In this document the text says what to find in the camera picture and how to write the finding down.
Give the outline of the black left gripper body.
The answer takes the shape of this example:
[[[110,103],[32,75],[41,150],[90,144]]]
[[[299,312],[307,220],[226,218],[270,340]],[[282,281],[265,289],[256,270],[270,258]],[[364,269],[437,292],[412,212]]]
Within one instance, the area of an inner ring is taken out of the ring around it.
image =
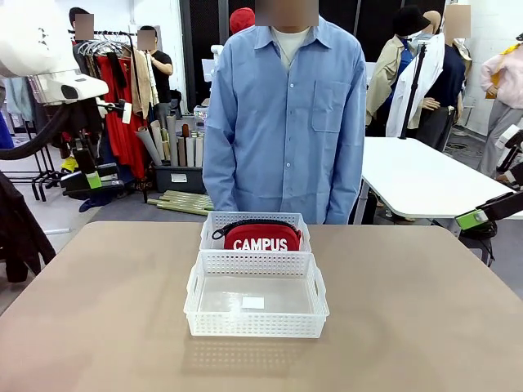
[[[71,142],[83,136],[93,152],[97,151],[102,120],[95,98],[66,105],[69,117],[60,129],[60,151],[69,152]]]

